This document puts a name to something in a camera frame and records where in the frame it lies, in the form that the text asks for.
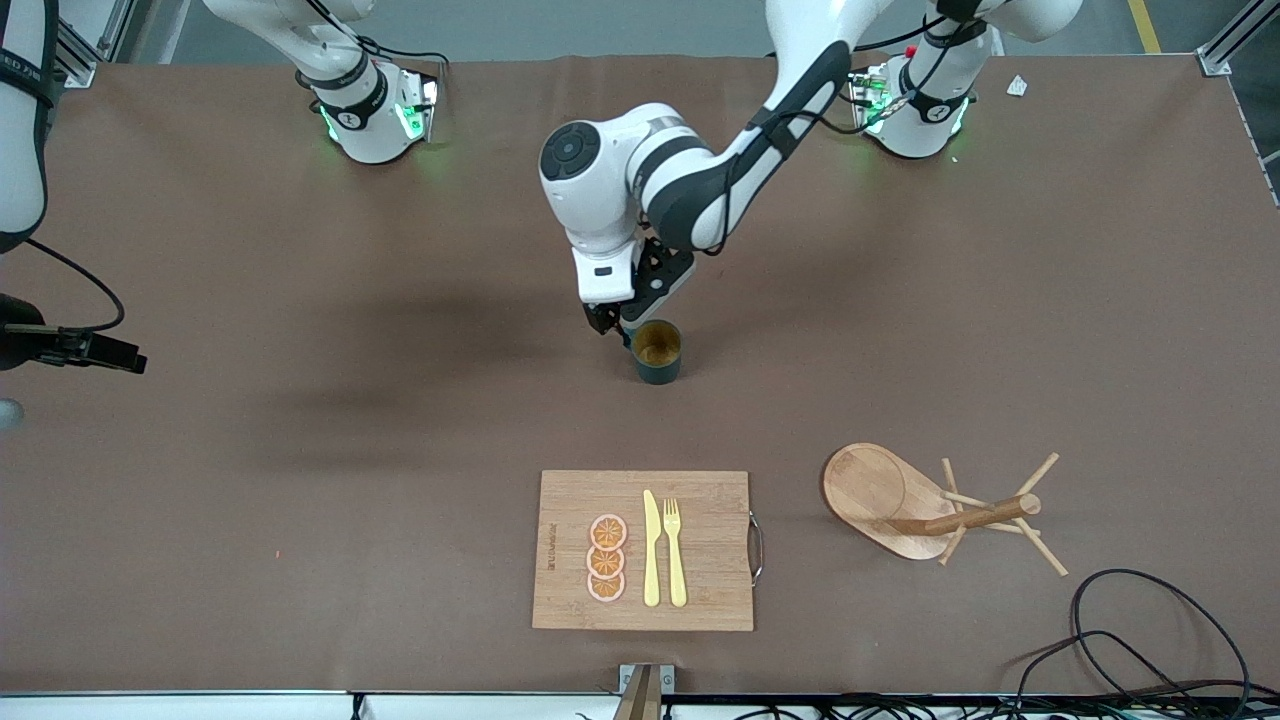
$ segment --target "knife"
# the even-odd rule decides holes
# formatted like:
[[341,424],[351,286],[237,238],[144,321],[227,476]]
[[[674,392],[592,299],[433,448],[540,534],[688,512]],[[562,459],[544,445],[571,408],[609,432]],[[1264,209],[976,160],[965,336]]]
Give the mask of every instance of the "knife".
[[662,537],[662,515],[658,514],[658,503],[653,500],[653,493],[644,491],[644,603],[657,607],[658,592],[658,538]]

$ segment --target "wooden dowel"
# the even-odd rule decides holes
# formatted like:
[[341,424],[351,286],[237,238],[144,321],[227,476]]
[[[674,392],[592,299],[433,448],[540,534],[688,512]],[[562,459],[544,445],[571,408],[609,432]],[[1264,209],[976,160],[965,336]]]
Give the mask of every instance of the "wooden dowel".
[[[986,530],[1000,530],[1002,533],[1012,533],[1015,536],[1023,534],[1023,530],[1018,525],[1006,525],[1004,523],[992,523],[989,525],[983,525]],[[1033,529],[1032,533],[1039,537],[1039,530]]]
[[[992,509],[992,507],[995,507],[989,502],[983,502],[980,500],[974,500],[974,498],[972,498],[972,497],[969,497],[966,495],[960,495],[957,492],[946,492],[946,491],[942,491],[942,497],[945,497],[945,498],[947,498],[951,502],[955,502],[957,505],[968,505],[970,507],[986,507],[988,510]],[[956,507],[956,512],[960,512],[961,510],[963,509]]]
[[1027,520],[1023,520],[1021,518],[1014,518],[1014,524],[1018,525],[1018,528],[1023,532],[1024,536],[1027,536],[1027,539],[1032,541],[1032,544],[1036,546],[1036,550],[1041,551],[1041,555],[1044,556],[1044,560],[1048,560],[1048,564],[1052,565],[1055,570],[1057,570],[1057,577],[1065,578],[1068,575],[1066,566],[1059,562],[1057,557],[1050,551],[1048,546],[1044,544],[1044,541],[1036,537],[1036,533],[1032,532],[1032,527],[1027,524]]
[[[950,489],[956,495],[960,495],[960,488],[956,487],[956,475],[955,473],[951,471],[950,457],[942,459],[942,474],[947,477],[947,489]],[[948,498],[948,500],[951,500],[951,506],[956,509],[956,512],[964,512],[964,507],[960,507],[960,501],[955,498]]]
[[946,566],[947,560],[951,560],[951,553],[960,547],[960,541],[964,539],[964,525],[956,528],[956,534],[951,536],[951,542],[948,542],[947,548],[942,551],[942,557],[938,557],[938,565]]
[[890,520],[890,525],[906,536],[937,537],[954,533],[960,525],[977,528],[978,525],[989,525],[992,523],[1012,520],[1014,518],[1036,515],[1039,512],[1039,498],[1028,493],[1001,500],[995,505],[995,507],[954,512],[933,520]]
[[1032,488],[1034,488],[1036,483],[1041,482],[1044,478],[1044,473],[1048,473],[1048,469],[1053,466],[1053,462],[1057,462],[1056,452],[1050,454],[1048,460],[1046,460],[1044,464],[1039,466],[1039,470],[1036,470],[1036,473],[1032,474],[1030,478],[1027,478],[1027,482],[1023,483],[1023,487],[1018,488],[1018,492],[1015,492],[1014,495],[1027,495],[1032,492]]

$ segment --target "fork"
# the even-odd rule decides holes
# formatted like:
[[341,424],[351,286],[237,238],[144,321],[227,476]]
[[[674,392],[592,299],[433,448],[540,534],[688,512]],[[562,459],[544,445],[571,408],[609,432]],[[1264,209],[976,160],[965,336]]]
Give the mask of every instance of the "fork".
[[680,502],[676,498],[662,501],[662,528],[667,530],[667,542],[671,546],[671,603],[684,607],[689,602],[689,592],[685,588],[685,564],[680,561]]

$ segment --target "orange slice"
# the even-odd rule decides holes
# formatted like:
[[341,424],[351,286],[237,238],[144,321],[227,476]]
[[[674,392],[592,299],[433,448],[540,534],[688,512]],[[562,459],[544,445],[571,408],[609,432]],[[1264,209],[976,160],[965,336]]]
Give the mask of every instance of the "orange slice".
[[591,544],[599,550],[618,550],[627,542],[627,524],[617,515],[600,515],[591,523]]
[[593,578],[599,578],[602,580],[617,578],[622,573],[622,566],[625,564],[626,557],[622,556],[621,550],[600,550],[598,547],[593,547],[586,551],[586,571],[590,573]]
[[620,574],[617,578],[602,579],[593,575],[586,577],[586,592],[600,602],[613,602],[622,597],[622,591],[627,588],[627,577]]

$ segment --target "table top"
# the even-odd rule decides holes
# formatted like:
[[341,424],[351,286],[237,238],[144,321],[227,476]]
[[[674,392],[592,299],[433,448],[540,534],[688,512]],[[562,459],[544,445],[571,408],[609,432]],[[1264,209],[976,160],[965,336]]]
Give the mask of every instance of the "table top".
[[[993,59],[928,160],[815,131],[664,307],[664,387],[588,328],[538,149],[655,99],[723,147],[769,60],[458,64],[448,142],[372,168],[291,74],[108,65],[63,100],[38,237],[151,364],[0,378],[28,415],[0,437],[0,688],[590,691],[663,661],[689,692],[1011,689],[1116,565],[1280,676],[1280,217],[1192,58]],[[3,270],[51,322],[109,310],[35,252]],[[858,441],[987,498],[1060,452],[1034,524],[1073,575],[1000,533],[947,568],[882,551],[819,492]],[[756,630],[531,629],[544,469],[749,471]],[[1155,591],[1084,615],[1233,674]],[[1030,689],[1102,688],[1064,655]]]

